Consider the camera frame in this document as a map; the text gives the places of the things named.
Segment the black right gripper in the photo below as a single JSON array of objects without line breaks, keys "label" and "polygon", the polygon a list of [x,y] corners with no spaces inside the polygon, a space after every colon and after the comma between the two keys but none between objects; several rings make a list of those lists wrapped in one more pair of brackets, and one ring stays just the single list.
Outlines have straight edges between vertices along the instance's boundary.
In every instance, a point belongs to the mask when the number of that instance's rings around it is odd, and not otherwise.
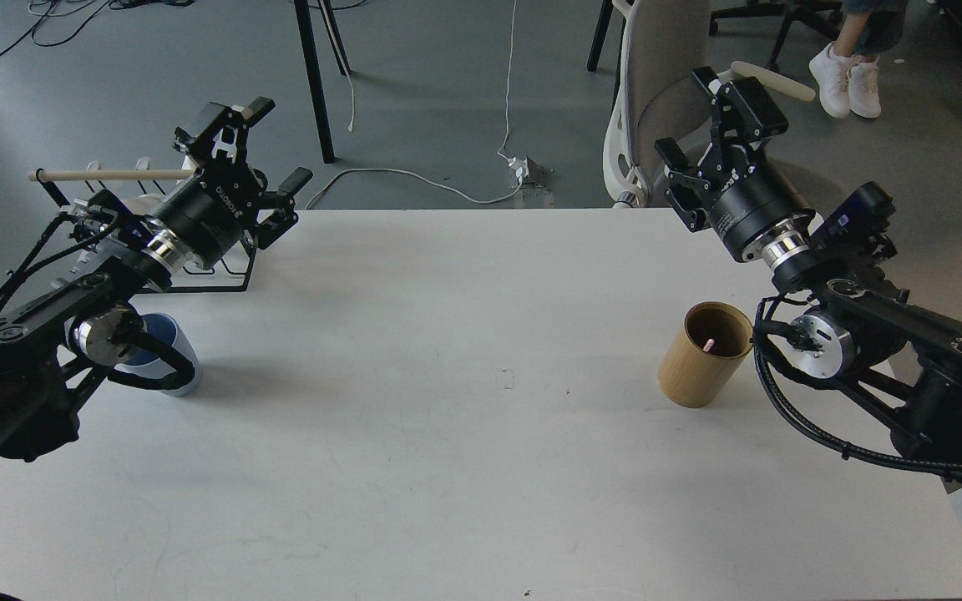
[{"label": "black right gripper", "polygon": [[816,210],[760,142],[787,132],[786,115],[756,77],[723,83],[700,66],[692,79],[710,102],[711,139],[694,164],[674,139],[654,141],[668,205],[691,232],[713,231],[738,263],[791,264],[806,256]]}]

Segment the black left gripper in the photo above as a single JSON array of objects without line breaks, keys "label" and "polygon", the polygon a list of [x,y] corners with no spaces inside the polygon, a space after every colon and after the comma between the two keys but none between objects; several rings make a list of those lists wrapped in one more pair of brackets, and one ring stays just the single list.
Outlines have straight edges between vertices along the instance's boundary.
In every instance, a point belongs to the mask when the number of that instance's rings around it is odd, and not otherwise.
[{"label": "black left gripper", "polygon": [[[298,167],[278,190],[268,191],[266,179],[247,161],[249,130],[275,106],[271,98],[255,98],[243,107],[207,103],[192,125],[173,133],[173,148],[197,168],[150,215],[200,256],[203,269],[241,239],[267,250],[299,220],[295,197],[312,171]],[[148,251],[144,255],[167,271],[159,251],[153,258]]]}]

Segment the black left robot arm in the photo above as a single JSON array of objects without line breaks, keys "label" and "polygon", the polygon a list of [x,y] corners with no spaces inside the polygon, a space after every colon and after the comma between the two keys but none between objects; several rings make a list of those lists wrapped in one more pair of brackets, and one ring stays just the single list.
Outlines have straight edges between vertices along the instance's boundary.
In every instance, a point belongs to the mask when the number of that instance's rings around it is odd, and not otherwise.
[{"label": "black left robot arm", "polygon": [[[268,190],[246,160],[248,134],[274,106],[206,105],[195,125],[175,131],[180,169],[29,175],[60,210],[0,288],[0,459],[31,462],[76,441],[80,408],[104,381],[176,391],[198,380],[198,362],[152,334],[131,297],[170,290],[187,264],[209,270],[236,245],[264,250],[296,224],[295,197],[311,171]],[[57,261],[37,252],[63,222],[75,225],[70,251],[87,251],[88,265],[7,311],[19,286]]]}]

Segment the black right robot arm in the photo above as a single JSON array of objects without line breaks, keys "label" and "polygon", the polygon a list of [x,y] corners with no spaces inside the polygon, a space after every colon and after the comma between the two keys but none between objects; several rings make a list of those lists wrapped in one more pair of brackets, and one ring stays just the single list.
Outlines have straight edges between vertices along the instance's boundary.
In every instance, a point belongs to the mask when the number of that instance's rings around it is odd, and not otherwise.
[{"label": "black right robot arm", "polygon": [[[772,405],[844,459],[962,482],[962,322],[909,304],[881,270],[896,255],[893,199],[868,182],[810,230],[816,210],[765,155],[789,123],[761,81],[725,80],[707,66],[691,76],[711,110],[710,143],[691,164],[675,140],[656,141],[666,197],[687,229],[712,229],[734,260],[771,270],[777,294],[760,301],[752,339]],[[776,373],[843,393],[887,427],[894,454],[824,431],[783,395]]]}]

